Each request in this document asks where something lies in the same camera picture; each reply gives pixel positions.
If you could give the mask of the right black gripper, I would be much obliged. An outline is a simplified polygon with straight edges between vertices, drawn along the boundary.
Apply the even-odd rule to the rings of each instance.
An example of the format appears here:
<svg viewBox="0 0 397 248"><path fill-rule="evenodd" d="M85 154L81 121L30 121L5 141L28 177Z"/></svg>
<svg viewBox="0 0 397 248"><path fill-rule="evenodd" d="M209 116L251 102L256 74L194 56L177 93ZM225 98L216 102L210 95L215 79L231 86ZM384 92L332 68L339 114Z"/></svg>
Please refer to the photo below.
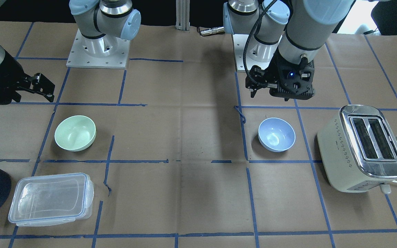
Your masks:
<svg viewBox="0 0 397 248"><path fill-rule="evenodd" d="M8 53L0 64L0 105L8 105L12 101L20 102L18 91L39 94L47 101L54 101L55 85L42 73L27 75L22 66Z"/></svg>

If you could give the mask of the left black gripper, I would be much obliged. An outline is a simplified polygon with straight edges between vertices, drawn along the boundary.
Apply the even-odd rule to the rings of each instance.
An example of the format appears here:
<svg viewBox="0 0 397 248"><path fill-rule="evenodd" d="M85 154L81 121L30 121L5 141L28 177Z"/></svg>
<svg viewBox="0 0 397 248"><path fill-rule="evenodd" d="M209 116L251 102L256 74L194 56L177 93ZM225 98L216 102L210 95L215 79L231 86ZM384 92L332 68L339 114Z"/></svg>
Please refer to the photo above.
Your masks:
<svg viewBox="0 0 397 248"><path fill-rule="evenodd" d="M284 98L285 101L308 100L315 95L312 86L314 74L314 62L309 62L306 57L294 64L275 52L266 69L252 66L245 79L245 87L250 90L251 98L255 97L259 89L268 88L271 96Z"/></svg>

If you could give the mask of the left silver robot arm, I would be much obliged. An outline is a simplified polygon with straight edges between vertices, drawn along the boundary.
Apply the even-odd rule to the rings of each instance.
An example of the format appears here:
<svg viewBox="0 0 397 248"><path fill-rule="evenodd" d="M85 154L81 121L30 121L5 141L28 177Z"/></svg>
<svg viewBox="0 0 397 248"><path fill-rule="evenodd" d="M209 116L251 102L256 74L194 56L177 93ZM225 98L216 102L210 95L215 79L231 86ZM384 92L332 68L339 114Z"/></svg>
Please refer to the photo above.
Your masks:
<svg viewBox="0 0 397 248"><path fill-rule="evenodd" d="M228 0L225 33L246 34L242 54L245 87L255 97L308 100L315 95L314 59L349 13L352 0Z"/></svg>

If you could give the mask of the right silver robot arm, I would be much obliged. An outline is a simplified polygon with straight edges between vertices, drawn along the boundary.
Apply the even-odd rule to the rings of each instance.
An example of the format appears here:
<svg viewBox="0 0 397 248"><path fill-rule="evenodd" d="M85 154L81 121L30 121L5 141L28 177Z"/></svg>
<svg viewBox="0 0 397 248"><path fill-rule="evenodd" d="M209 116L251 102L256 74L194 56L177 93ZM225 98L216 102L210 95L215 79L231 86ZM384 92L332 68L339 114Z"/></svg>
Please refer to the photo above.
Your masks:
<svg viewBox="0 0 397 248"><path fill-rule="evenodd" d="M87 55L112 54L119 39L132 40L139 31L141 14L130 0L71 0L69 2ZM43 74L26 74L22 66L0 45L0 105L20 102L19 91L39 94L54 101L55 85Z"/></svg>

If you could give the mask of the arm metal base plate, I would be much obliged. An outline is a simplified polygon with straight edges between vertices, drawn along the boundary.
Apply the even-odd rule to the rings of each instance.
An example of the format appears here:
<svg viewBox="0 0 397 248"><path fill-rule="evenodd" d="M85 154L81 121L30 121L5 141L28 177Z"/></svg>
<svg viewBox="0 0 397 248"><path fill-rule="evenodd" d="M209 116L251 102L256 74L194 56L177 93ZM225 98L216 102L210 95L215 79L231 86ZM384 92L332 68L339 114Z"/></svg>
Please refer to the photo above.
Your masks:
<svg viewBox="0 0 397 248"><path fill-rule="evenodd" d="M243 63L243 56L248 35L234 34L232 35L232 38L236 71L244 72L245 67ZM267 45L259 43L255 38L250 39L246 53L247 69L251 69L251 67L254 65L259 66L261 69L266 69L269 66L270 61L272 60L277 47L278 43Z"/></svg>
<svg viewBox="0 0 397 248"><path fill-rule="evenodd" d="M130 40L111 35L88 39L77 30L66 66L87 69L126 69Z"/></svg>

